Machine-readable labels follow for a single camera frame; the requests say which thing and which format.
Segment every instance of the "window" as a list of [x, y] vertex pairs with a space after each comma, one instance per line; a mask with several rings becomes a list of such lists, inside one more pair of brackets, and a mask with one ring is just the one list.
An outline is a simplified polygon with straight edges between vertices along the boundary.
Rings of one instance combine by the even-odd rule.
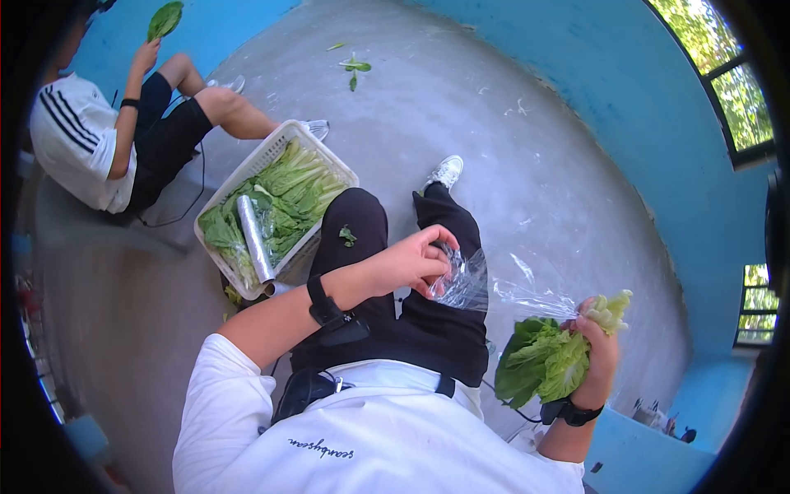
[[768, 266], [747, 264], [743, 269], [743, 294], [736, 345], [770, 345], [777, 325], [779, 299], [768, 290]]
[[776, 154], [768, 107], [724, 18], [708, 0], [645, 0], [697, 70], [721, 124], [732, 166]]

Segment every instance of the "white t-shirt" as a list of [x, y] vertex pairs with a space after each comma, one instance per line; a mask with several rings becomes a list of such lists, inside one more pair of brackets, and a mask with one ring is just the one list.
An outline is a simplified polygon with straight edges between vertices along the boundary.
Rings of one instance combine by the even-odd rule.
[[137, 150], [121, 179], [109, 180], [118, 112], [99, 88], [75, 73], [46, 85], [30, 115], [33, 151], [44, 171], [93, 209], [119, 213], [129, 205]]
[[391, 360], [329, 370], [355, 387], [259, 434], [274, 378], [225, 337], [206, 338], [173, 454], [175, 491], [584, 492], [582, 464], [521, 453], [494, 434], [478, 390], [456, 382], [448, 398], [434, 392], [438, 373]]

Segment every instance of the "knee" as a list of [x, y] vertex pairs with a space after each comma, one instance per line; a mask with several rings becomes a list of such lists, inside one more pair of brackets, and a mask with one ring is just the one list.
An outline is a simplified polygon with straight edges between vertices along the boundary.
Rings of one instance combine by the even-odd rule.
[[341, 192], [340, 195], [332, 201], [332, 204], [329, 205], [330, 208], [333, 206], [335, 206], [335, 208], [353, 208], [367, 212], [384, 212], [384, 208], [376, 196], [359, 187], [349, 187]]
[[192, 59], [185, 53], [176, 53], [175, 55], [171, 56], [168, 61], [179, 67], [188, 67], [192, 65]]
[[204, 110], [211, 108], [213, 114], [229, 115], [239, 110], [242, 97], [228, 88], [213, 86], [205, 88], [195, 95], [198, 103]]

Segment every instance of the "green leafy vegetable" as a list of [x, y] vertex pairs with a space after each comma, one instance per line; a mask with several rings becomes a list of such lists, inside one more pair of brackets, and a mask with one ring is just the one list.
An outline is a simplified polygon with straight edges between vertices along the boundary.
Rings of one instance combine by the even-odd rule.
[[371, 70], [370, 63], [367, 62], [341, 62], [337, 65], [342, 65], [348, 72], [358, 70], [359, 72], [369, 72]]
[[347, 62], [340, 62], [337, 65], [345, 67], [346, 72], [353, 72], [351, 80], [348, 82], [348, 87], [352, 92], [356, 91], [356, 71], [367, 72], [371, 69], [370, 63], [360, 62], [356, 59], [356, 53], [352, 53], [351, 59]]
[[356, 242], [356, 237], [351, 234], [351, 230], [348, 229], [348, 225], [344, 224], [343, 228], [340, 229], [340, 235], [338, 235], [341, 239], [346, 239], [346, 243], [344, 244], [346, 247], [354, 247], [354, 242]]
[[247, 288], [258, 283], [241, 232], [236, 199], [252, 199], [269, 261], [277, 265], [318, 223], [330, 202], [343, 190], [341, 182], [315, 151], [293, 138], [282, 153], [257, 175], [241, 182], [218, 206], [197, 220], [204, 241], [217, 249]]
[[[599, 295], [584, 316], [607, 334], [627, 328], [623, 312], [633, 295], [622, 290], [611, 299]], [[524, 406], [536, 394], [541, 403], [564, 398], [584, 381], [589, 368], [589, 342], [581, 333], [560, 329], [551, 318], [516, 322], [494, 377], [496, 397], [510, 400], [513, 409]]]
[[225, 208], [227, 203], [206, 210], [197, 219], [197, 225], [203, 230], [203, 241], [215, 247], [231, 269], [242, 278], [244, 286], [250, 288], [258, 283], [258, 275], [237, 224], [237, 213], [228, 213]]
[[240, 296], [239, 292], [236, 292], [235, 288], [230, 285], [225, 287], [225, 295], [228, 296], [228, 300], [230, 300], [232, 304], [238, 305], [242, 303], [242, 296]]
[[148, 42], [151, 43], [156, 38], [164, 38], [179, 25], [181, 21], [181, 9], [184, 4], [181, 2], [170, 2], [164, 4], [151, 17], [149, 24]]

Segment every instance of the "black wrist strap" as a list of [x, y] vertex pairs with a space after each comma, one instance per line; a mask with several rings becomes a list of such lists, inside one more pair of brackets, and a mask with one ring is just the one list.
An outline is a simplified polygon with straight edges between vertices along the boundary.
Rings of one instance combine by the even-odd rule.
[[320, 275], [313, 276], [307, 280], [307, 293], [313, 302], [313, 305], [310, 307], [310, 315], [321, 327], [330, 326], [330, 330], [332, 330], [343, 323], [345, 314], [337, 308], [332, 297], [326, 296]]
[[140, 100], [133, 100], [132, 98], [124, 98], [121, 100], [121, 108], [123, 107], [135, 107], [140, 103]]
[[310, 315], [321, 325], [321, 329], [308, 340], [321, 346], [334, 346], [358, 341], [370, 335], [370, 328], [360, 317], [353, 312], [343, 312], [332, 297], [326, 296], [320, 275], [307, 280], [307, 293], [313, 302]]
[[581, 427], [598, 417], [604, 407], [598, 410], [581, 410], [570, 400], [570, 397], [560, 398], [553, 402], [548, 402], [540, 407], [540, 419], [544, 425], [551, 425], [555, 419], [562, 418], [568, 425]]

